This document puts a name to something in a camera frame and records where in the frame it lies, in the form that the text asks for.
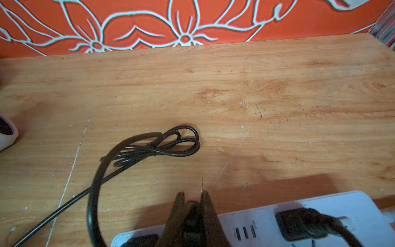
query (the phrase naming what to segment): coiled cable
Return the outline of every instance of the coiled cable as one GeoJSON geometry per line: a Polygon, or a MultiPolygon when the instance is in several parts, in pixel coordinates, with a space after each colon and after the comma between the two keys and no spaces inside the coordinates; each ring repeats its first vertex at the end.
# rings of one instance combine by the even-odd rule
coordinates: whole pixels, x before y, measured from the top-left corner
{"type": "Polygon", "coordinates": [[[186,157],[196,153],[200,148],[199,143],[199,134],[198,132],[188,125],[180,125],[174,127],[165,133],[160,132],[152,132],[140,134],[137,136],[130,137],[118,145],[116,145],[111,151],[105,156],[100,158],[101,164],[96,172],[96,175],[93,179],[92,186],[82,191],[74,198],[63,204],[49,216],[47,216],[44,220],[42,220],[39,224],[37,224],[33,229],[31,229],[28,233],[26,233],[18,242],[16,242],[12,247],[20,247],[26,240],[31,238],[35,233],[37,233],[41,228],[43,228],[46,224],[55,219],[58,215],[68,209],[71,205],[76,203],[78,200],[86,196],[90,193],[88,200],[88,232],[92,241],[93,246],[104,247],[105,242],[102,238],[102,235],[99,230],[98,219],[97,219],[97,205],[99,198],[100,186],[128,169],[132,165],[142,161],[143,159],[156,156],[156,155],[167,155],[174,157],[186,157]],[[181,134],[178,130],[187,129],[193,132],[195,135],[194,138],[181,138],[181,134]],[[176,139],[169,143],[161,145],[161,143],[168,137],[176,135],[176,139]],[[139,145],[131,145],[137,141],[156,138],[154,141],[147,144],[147,146],[139,146],[139,145]],[[183,142],[192,142],[194,143],[191,147],[184,151],[171,151],[170,149],[175,147],[177,144],[183,142]],[[115,167],[120,167],[116,171],[112,172],[108,176],[104,177],[106,169],[108,168],[111,161],[116,160],[114,163],[115,167]]]}

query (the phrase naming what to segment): white flower outline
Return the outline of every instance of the white flower outline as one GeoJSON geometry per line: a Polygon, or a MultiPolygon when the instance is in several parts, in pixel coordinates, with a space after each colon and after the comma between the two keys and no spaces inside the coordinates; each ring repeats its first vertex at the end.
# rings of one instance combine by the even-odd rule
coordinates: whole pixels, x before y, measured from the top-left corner
{"type": "MultiPolygon", "coordinates": [[[[15,14],[14,12],[12,12],[10,9],[6,8],[1,2],[0,2],[0,8],[6,13],[6,15],[8,16],[8,18],[10,18],[15,25],[21,30],[21,32],[24,34],[24,36],[26,37],[25,40],[18,40],[13,38],[7,30],[5,30],[4,28],[0,28],[0,32],[5,36],[0,36],[0,38],[2,38],[5,41],[8,42],[17,42],[17,43],[21,43],[26,45],[27,47],[33,49],[34,51],[38,52],[41,55],[45,54],[43,52],[40,52],[39,50],[37,50],[36,48],[34,48],[33,46],[36,47],[47,47],[50,46],[52,44],[54,44],[55,42],[61,41],[61,40],[66,40],[66,39],[75,39],[75,40],[81,40],[81,43],[78,43],[76,45],[76,47],[69,49],[69,51],[78,51],[80,48],[82,47],[88,47],[88,49],[85,51],[86,53],[90,53],[90,52],[104,52],[104,51],[113,51],[113,50],[133,50],[137,45],[139,45],[140,43],[143,43],[151,48],[158,48],[158,47],[169,47],[169,46],[188,46],[188,45],[203,45],[201,42],[199,42],[198,40],[196,40],[196,38],[203,38],[207,41],[217,41],[218,38],[211,38],[208,37],[206,34],[204,33],[199,33],[196,34],[197,31],[202,31],[205,28],[224,28],[227,30],[232,30],[232,31],[238,31],[238,32],[247,32],[250,30],[253,30],[256,28],[255,32],[250,35],[250,37],[246,40],[246,41],[250,41],[266,24],[272,22],[272,21],[280,21],[282,20],[284,17],[286,17],[289,12],[293,9],[293,7],[295,6],[295,4],[297,3],[297,0],[293,0],[291,6],[288,8],[288,10],[282,15],[280,16],[280,11],[282,9],[282,3],[277,4],[274,7],[273,10],[273,16],[268,19],[268,20],[263,20],[263,21],[258,21],[257,20],[257,15],[258,15],[258,7],[259,7],[259,3],[260,0],[255,0],[255,4],[254,4],[254,12],[253,12],[253,16],[252,16],[252,20],[251,20],[251,26],[246,27],[246,28],[239,28],[236,26],[232,26],[231,23],[234,22],[235,20],[237,20],[238,18],[240,18],[248,9],[248,7],[250,7],[251,5],[251,0],[247,0],[244,9],[235,17],[231,18],[230,20],[228,20],[226,23],[224,24],[220,24],[219,22],[222,20],[222,18],[229,12],[229,10],[232,8],[235,0],[231,0],[231,2],[229,3],[228,7],[226,8],[226,10],[222,13],[222,15],[213,23],[213,24],[207,24],[207,25],[200,25],[200,8],[199,8],[199,4],[198,4],[198,0],[193,0],[193,4],[194,4],[194,9],[196,12],[196,25],[193,28],[193,30],[191,31],[191,23],[193,20],[193,16],[190,16],[190,20],[189,20],[189,24],[188,24],[188,28],[187,30],[184,32],[181,28],[181,24],[180,24],[180,20],[179,20],[179,12],[177,11],[176,14],[176,22],[177,22],[177,28],[175,27],[175,25],[173,24],[172,18],[171,18],[171,11],[172,11],[172,5],[173,5],[173,0],[169,0],[169,4],[167,6],[167,18],[153,12],[153,11],[148,11],[148,10],[141,10],[141,11],[126,11],[126,12],[118,12],[118,13],[113,13],[110,16],[108,16],[102,24],[100,24],[99,20],[96,18],[95,14],[86,7],[86,5],[81,2],[80,0],[52,0],[55,2],[58,2],[63,10],[64,16],[66,17],[66,20],[70,26],[70,28],[73,30],[73,32],[75,33],[75,35],[63,35],[55,30],[53,30],[52,28],[48,27],[46,24],[42,23],[39,19],[37,19],[23,4],[20,3],[19,0],[14,0],[14,2],[16,2],[19,6],[21,6],[23,8],[24,11],[27,12],[27,14],[32,17],[38,24],[40,24],[41,26],[45,27],[48,31],[53,32],[54,34],[56,34],[56,36],[54,35],[50,35],[50,34],[46,34],[43,32],[40,32],[34,28],[32,28],[29,24],[27,24],[22,18],[20,18],[17,14],[15,14]],[[67,2],[72,2],[72,3],[77,3],[79,5],[81,5],[88,13],[89,15],[92,17],[92,19],[94,20],[96,26],[98,27],[98,30],[95,30],[95,28],[93,27],[92,22],[87,18],[87,22],[90,26],[90,28],[92,29],[92,32],[94,34],[94,37],[90,37],[80,26],[75,26],[73,24],[73,22],[70,19],[70,15],[69,12],[65,6],[65,3],[67,2]],[[109,45],[105,45],[104,44],[104,31],[107,27],[107,25],[114,19],[116,18],[120,18],[120,17],[131,17],[131,16],[137,16],[137,15],[149,15],[152,16],[154,18],[159,19],[160,21],[162,21],[163,23],[165,23],[166,25],[168,25],[173,34],[177,37],[177,39],[173,42],[170,43],[164,43],[164,44],[151,44],[141,38],[138,38],[132,45],[130,46],[126,46],[126,47],[114,47],[114,46],[109,46],[109,45]],[[23,29],[23,27],[18,23],[19,20],[24,26],[26,26],[28,29],[46,36],[47,38],[49,38],[50,40],[47,42],[43,42],[43,43],[35,43],[32,42],[32,39],[29,37],[29,35],[25,32],[25,30],[23,29]],[[189,39],[188,42],[183,42],[181,39],[182,37],[187,37],[189,39]]],[[[117,40],[122,40],[122,39],[126,39],[128,38],[130,35],[132,35],[136,30],[151,36],[151,37],[165,37],[164,35],[161,34],[154,34],[148,31],[145,31],[143,29],[141,29],[138,26],[134,26],[128,33],[126,33],[125,35],[115,38],[114,41],[117,40]]]]}

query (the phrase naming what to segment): black plug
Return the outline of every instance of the black plug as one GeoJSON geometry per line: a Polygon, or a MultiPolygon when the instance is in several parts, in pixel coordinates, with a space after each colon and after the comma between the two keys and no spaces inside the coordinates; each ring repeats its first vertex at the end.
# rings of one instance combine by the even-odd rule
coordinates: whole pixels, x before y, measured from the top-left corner
{"type": "Polygon", "coordinates": [[[332,234],[343,237],[352,247],[363,247],[338,218],[323,215],[312,208],[279,212],[276,214],[276,220],[282,236],[288,242],[320,239],[332,234]]]}

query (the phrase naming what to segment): plug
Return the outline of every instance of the plug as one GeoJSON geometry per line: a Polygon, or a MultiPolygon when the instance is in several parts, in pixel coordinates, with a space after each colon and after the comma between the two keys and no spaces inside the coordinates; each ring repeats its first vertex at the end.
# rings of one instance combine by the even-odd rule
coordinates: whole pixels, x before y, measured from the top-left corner
{"type": "Polygon", "coordinates": [[[339,219],[323,215],[312,208],[298,208],[276,214],[281,234],[288,242],[303,239],[325,238],[328,234],[338,235],[331,227],[333,222],[341,224],[339,219]]]}

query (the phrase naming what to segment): power cord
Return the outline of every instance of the power cord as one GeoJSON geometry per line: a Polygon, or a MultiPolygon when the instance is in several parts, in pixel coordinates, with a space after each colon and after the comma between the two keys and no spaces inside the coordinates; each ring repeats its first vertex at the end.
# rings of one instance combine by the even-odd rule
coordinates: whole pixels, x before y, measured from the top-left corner
{"type": "Polygon", "coordinates": [[[320,239],[332,234],[343,237],[350,247],[363,247],[338,218],[321,214],[312,208],[279,212],[276,220],[282,236],[288,242],[320,239]]]}
{"type": "Polygon", "coordinates": [[[63,204],[60,208],[55,210],[52,214],[47,216],[44,220],[42,220],[39,224],[37,224],[33,229],[31,229],[28,233],[26,233],[18,242],[16,242],[12,247],[20,247],[26,240],[31,238],[35,233],[37,233],[41,228],[43,228],[46,224],[55,219],[58,215],[63,213],[66,209],[68,209],[71,205],[76,203],[78,200],[86,196],[88,193],[89,201],[88,201],[88,231],[92,241],[93,246],[106,246],[102,235],[100,233],[98,219],[97,219],[97,206],[98,206],[98,198],[100,186],[128,169],[132,165],[142,161],[145,158],[156,155],[167,155],[173,157],[186,157],[196,153],[200,148],[199,143],[199,134],[198,132],[188,125],[180,125],[174,127],[165,133],[160,132],[152,132],[140,134],[137,136],[130,137],[118,145],[116,145],[111,151],[100,159],[101,164],[96,172],[96,175],[93,179],[92,186],[82,191],[70,201],[63,204]],[[178,130],[187,129],[193,132],[195,138],[181,138],[181,134],[178,130]],[[161,143],[168,137],[176,135],[176,140],[171,141],[169,143],[161,145],[161,143]],[[147,144],[147,146],[139,146],[139,145],[131,145],[137,141],[156,138],[154,141],[147,144]],[[183,142],[192,142],[194,143],[192,147],[184,150],[184,151],[171,151],[170,149],[175,147],[177,144],[183,142]],[[108,168],[111,161],[117,160],[114,163],[115,167],[120,167],[118,170],[112,172],[108,176],[104,177],[105,171],[108,168]]]}

